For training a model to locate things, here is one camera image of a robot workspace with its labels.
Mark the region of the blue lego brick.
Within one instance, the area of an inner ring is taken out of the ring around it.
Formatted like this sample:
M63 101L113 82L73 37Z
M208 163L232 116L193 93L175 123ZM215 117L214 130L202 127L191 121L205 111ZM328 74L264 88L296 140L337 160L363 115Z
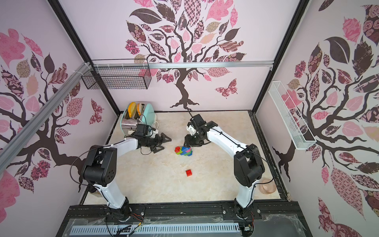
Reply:
M187 147L182 147L181 151L182 151L181 155L184 155L184 156L187 156L188 154L192 153L192 149L191 148L187 148Z

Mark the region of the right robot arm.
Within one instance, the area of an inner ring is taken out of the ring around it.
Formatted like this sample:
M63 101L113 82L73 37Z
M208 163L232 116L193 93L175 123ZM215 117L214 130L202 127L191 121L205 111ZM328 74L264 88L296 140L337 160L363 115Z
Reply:
M207 140L233 158L234 176L239 183L235 212L241 218L252 208L254 193L265 172L263 159L255 144L247 145L225 133L215 122L206 122L200 114L192 116L186 127L184 147L201 147Z

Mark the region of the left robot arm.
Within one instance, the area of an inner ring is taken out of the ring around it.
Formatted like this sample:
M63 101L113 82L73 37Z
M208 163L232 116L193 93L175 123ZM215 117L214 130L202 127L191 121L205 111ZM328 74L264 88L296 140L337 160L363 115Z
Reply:
M163 143L172 141L164 133L159 134L146 124L139 124L136 130L124 137L123 140L110 145L93 145L85 159L81 178L93 186L106 200L107 206L121 218L131 214L129 201L123 195L116 183L117 159L128 152L147 147L152 153L164 149Z

